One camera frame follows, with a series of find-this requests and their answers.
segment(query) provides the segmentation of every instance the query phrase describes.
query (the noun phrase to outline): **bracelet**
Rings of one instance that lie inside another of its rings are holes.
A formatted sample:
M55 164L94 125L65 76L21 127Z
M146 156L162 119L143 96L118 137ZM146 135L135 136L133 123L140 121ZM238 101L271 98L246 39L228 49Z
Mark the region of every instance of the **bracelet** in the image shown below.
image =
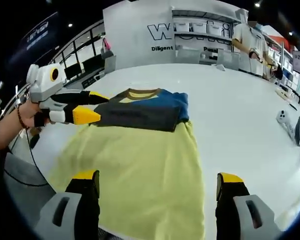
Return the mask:
M18 114L18 118L19 118L19 122L22 126L23 129L27 129L28 127L25 125L25 123L22 121L21 119L21 116L20 116L20 111L19 111L19 108L20 108L21 105L18 105L18 107L16 108L16 112Z

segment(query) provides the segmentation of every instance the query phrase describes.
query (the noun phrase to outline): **yellow cloth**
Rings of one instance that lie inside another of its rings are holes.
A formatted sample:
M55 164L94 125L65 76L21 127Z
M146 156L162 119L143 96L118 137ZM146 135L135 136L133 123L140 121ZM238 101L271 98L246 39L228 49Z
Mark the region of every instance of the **yellow cloth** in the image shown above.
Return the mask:
M143 240L204 238L203 179L191 122L175 132L84 126L48 179L64 191L79 172L100 171L99 224Z

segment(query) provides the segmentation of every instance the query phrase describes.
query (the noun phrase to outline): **white table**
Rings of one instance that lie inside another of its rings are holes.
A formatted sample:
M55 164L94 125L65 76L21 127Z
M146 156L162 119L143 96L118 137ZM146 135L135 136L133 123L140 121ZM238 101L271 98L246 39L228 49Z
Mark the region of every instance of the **white table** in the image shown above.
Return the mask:
M88 87L108 97L128 89L163 88L188 94L188 114L204 178L204 225L207 240L216 238L217 173L236 174L278 218L300 196L300 148L278 124L278 111L295 111L258 77L198 64L157 64L107 74ZM48 125L33 150L45 176L78 126Z

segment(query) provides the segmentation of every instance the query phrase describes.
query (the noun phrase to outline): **person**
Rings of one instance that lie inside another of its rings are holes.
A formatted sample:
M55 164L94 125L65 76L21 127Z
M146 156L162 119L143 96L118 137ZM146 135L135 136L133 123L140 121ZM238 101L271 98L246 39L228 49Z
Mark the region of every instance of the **person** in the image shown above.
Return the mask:
M253 11L249 11L247 23L235 26L232 44L240 50L239 69L243 72L265 78L263 62L275 64L267 54L268 46Z
M39 105L28 99L0 120L0 150L6 148L23 128L35 126L34 116L37 112L40 112Z

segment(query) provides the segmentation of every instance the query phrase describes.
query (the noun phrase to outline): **white shirt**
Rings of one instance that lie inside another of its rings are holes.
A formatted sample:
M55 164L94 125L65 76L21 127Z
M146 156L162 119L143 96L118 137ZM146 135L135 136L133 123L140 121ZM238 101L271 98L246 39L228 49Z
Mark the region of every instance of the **white shirt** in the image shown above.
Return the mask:
M233 39L237 39L248 49L255 49L261 59L263 59L264 52L268 51L265 37L258 30L251 28L247 23L235 26ZM249 55L245 52L240 53L239 68L259 76L262 76L264 72L263 64L256 59L249 58Z

